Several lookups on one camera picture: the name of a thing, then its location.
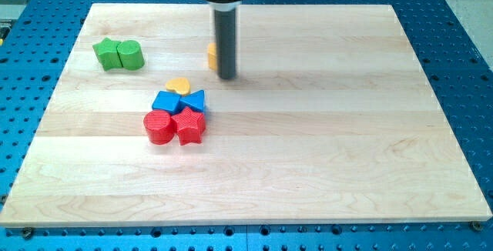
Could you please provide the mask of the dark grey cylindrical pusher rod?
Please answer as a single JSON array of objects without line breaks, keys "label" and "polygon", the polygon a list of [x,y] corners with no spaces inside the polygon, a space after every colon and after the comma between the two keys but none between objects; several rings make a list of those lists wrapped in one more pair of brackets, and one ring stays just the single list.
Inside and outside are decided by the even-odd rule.
[{"label": "dark grey cylindrical pusher rod", "polygon": [[236,77],[236,9],[214,11],[217,74],[221,79]]}]

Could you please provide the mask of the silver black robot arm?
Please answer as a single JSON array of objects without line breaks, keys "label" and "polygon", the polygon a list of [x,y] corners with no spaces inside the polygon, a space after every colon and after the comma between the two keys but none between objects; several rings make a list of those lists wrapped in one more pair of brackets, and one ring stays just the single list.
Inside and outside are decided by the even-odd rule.
[{"label": "silver black robot arm", "polygon": [[236,8],[242,0],[206,0],[213,9],[216,73],[222,80],[236,78]]}]

